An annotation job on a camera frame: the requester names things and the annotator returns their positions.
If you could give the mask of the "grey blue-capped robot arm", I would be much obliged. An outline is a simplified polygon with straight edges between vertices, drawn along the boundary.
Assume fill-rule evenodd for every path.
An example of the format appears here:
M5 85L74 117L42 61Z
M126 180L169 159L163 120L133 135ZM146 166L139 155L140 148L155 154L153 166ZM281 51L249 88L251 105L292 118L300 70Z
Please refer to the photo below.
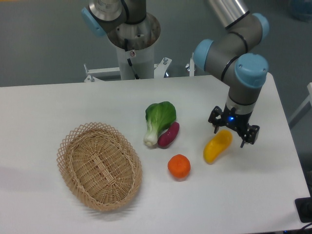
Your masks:
M241 0L211 0L227 35L219 41L203 40L194 50L194 64L229 86L224 109L215 107L209 122L225 126L254 144L259 127L250 125L269 69L267 61L250 50L269 32L261 14L251 14ZM91 0L81 15L97 36L107 36L117 50L123 80L154 78L154 45L160 36L158 20L146 10L144 0Z

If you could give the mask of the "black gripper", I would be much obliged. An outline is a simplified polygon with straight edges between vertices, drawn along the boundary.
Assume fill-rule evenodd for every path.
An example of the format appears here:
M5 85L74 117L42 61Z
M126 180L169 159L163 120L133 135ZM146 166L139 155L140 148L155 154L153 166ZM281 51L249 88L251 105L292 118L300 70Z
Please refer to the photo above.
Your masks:
M208 122L214 127L214 133L217 133L219 127L227 127L237 132L242 138L240 147L245 144L253 145L257 138L260 127L258 125L249 125L249 119L253 112L253 105L225 105L222 110L219 106L215 106L211 111Z

